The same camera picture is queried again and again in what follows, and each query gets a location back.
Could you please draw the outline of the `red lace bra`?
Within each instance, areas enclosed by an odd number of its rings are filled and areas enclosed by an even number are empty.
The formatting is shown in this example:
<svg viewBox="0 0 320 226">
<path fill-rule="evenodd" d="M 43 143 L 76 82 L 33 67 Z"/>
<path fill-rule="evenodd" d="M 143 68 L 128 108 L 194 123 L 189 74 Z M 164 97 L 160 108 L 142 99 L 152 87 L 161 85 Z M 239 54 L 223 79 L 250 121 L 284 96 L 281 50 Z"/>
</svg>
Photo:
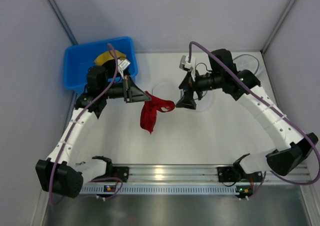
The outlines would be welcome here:
<svg viewBox="0 0 320 226">
<path fill-rule="evenodd" d="M 144 102 L 140 113 L 140 127 L 152 134 L 157 121 L 157 112 L 169 113 L 176 108 L 176 105 L 173 101 L 158 98 L 148 91 L 145 93 L 151 100 Z"/>
</svg>

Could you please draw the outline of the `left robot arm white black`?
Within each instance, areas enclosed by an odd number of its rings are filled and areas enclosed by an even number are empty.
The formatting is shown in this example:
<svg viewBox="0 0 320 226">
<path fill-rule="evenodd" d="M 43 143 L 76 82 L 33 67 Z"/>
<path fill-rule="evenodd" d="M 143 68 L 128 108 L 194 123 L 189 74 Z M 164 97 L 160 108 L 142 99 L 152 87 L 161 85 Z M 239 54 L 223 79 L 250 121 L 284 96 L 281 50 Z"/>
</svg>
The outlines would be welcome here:
<svg viewBox="0 0 320 226">
<path fill-rule="evenodd" d="M 98 121 L 108 99 L 123 98 L 125 103 L 149 102 L 152 98 L 142 91 L 130 76 L 121 83 L 108 81 L 108 71 L 102 66 L 90 67 L 84 92 L 75 102 L 71 119 L 60 141 L 47 159 L 40 159 L 35 170 L 42 189 L 63 197 L 76 198 L 84 184 L 97 178 L 112 179 L 113 163 L 105 156 L 94 156 L 77 164 L 85 139 Z"/>
</svg>

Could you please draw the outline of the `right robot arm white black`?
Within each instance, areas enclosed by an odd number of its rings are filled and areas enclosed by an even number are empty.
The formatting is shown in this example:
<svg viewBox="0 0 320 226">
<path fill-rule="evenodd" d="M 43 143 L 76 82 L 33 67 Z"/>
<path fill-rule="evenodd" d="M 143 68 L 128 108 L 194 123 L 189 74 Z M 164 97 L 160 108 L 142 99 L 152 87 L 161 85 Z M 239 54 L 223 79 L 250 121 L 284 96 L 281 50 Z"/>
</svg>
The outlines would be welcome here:
<svg viewBox="0 0 320 226">
<path fill-rule="evenodd" d="M 212 51 L 212 54 L 225 66 L 222 67 L 215 59 L 210 58 L 211 69 L 205 74 L 200 74 L 196 69 L 196 59 L 193 56 L 181 57 L 179 67 L 186 71 L 186 76 L 179 85 L 183 94 L 176 107 L 195 110 L 197 104 L 194 95 L 202 99 L 204 92 L 221 89 L 255 118 L 274 144 L 272 149 L 260 147 L 255 152 L 244 154 L 233 166 L 247 175 L 272 171 L 279 176 L 286 176 L 311 154 L 310 144 L 317 144 L 318 137 L 313 132 L 302 136 L 294 129 L 267 95 L 254 73 L 247 69 L 237 69 L 230 51 L 218 49 Z"/>
</svg>

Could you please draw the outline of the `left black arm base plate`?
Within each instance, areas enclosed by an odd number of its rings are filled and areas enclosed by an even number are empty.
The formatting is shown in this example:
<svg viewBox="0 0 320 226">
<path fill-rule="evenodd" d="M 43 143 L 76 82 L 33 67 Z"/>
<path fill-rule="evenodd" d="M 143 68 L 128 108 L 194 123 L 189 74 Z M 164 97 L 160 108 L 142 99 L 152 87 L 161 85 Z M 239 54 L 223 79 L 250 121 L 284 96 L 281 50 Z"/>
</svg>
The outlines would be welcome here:
<svg viewBox="0 0 320 226">
<path fill-rule="evenodd" d="M 130 168 L 128 166 L 113 166 L 111 170 L 111 177 L 119 178 L 124 183 L 128 181 Z"/>
</svg>

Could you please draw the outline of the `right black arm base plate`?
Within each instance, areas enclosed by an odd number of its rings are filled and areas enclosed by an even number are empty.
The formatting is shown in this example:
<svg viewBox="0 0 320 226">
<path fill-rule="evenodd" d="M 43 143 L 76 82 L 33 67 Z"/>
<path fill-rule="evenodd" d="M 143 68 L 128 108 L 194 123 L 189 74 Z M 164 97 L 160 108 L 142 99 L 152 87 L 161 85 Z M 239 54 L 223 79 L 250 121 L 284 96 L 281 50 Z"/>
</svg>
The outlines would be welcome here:
<svg viewBox="0 0 320 226">
<path fill-rule="evenodd" d="M 260 183 L 263 179 L 262 172 L 245 173 L 238 166 L 217 167 L 218 181 L 220 183 Z"/>
</svg>

